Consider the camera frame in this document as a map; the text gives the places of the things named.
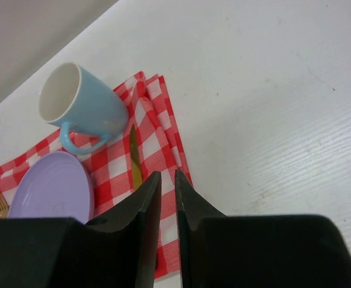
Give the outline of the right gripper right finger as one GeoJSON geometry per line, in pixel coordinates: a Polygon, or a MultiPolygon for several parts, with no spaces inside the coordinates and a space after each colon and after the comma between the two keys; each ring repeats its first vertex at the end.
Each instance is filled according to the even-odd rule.
{"type": "Polygon", "coordinates": [[[351,254],[322,215],[227,216],[175,173],[184,287],[351,287],[351,254]]]}

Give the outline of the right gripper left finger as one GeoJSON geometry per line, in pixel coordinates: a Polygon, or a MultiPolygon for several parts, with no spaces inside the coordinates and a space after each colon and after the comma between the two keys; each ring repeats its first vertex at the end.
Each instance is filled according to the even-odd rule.
{"type": "Polygon", "coordinates": [[[0,287],[152,287],[161,174],[86,224],[0,219],[0,287]]]}

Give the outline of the purple plate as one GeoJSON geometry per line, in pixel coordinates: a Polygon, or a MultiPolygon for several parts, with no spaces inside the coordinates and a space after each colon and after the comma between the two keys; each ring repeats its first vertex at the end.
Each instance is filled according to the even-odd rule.
{"type": "Polygon", "coordinates": [[[86,169],[73,155],[56,151],[40,158],[24,175],[8,218],[94,217],[94,189],[86,169]]]}

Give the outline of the gold knife green handle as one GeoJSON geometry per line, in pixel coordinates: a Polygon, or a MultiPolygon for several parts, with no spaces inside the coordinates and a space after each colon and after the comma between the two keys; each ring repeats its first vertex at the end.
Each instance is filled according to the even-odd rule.
{"type": "Polygon", "coordinates": [[[129,145],[130,145],[130,163],[131,163],[131,172],[133,180],[133,189],[136,191],[142,184],[142,169],[140,166],[140,155],[137,144],[137,134],[136,128],[134,125],[131,126],[130,136],[129,136],[129,145]]]}

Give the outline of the red checkered cloth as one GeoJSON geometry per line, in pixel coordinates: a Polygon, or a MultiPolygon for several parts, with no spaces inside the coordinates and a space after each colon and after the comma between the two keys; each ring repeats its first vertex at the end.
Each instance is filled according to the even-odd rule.
{"type": "MultiPolygon", "coordinates": [[[[161,216],[158,240],[160,278],[180,268],[176,227],[175,171],[188,172],[169,93],[163,76],[146,78],[138,72],[115,89],[130,113],[129,126],[136,129],[142,176],[161,172],[161,216]]],[[[0,194],[11,202],[28,169],[42,156],[62,150],[59,131],[54,131],[18,157],[0,166],[0,194]]],[[[115,206],[133,192],[129,132],[100,150],[79,157],[93,181],[95,214],[115,206]]]]}

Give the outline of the gold fork green handle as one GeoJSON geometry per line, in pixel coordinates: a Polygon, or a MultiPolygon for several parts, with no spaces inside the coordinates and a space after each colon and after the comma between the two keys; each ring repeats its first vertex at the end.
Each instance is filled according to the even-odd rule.
{"type": "Polygon", "coordinates": [[[5,197],[0,193],[0,218],[7,218],[10,207],[5,197]]]}

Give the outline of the blue mug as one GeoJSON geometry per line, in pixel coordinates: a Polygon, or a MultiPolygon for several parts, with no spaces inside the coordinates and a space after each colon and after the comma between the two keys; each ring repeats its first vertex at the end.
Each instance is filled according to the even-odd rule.
{"type": "Polygon", "coordinates": [[[60,128],[59,138],[69,153],[86,155],[115,140],[129,121],[125,103],[99,78],[73,62],[56,67],[43,84],[38,101],[40,117],[60,128]],[[97,137],[90,148],[79,148],[70,133],[97,137]]]}

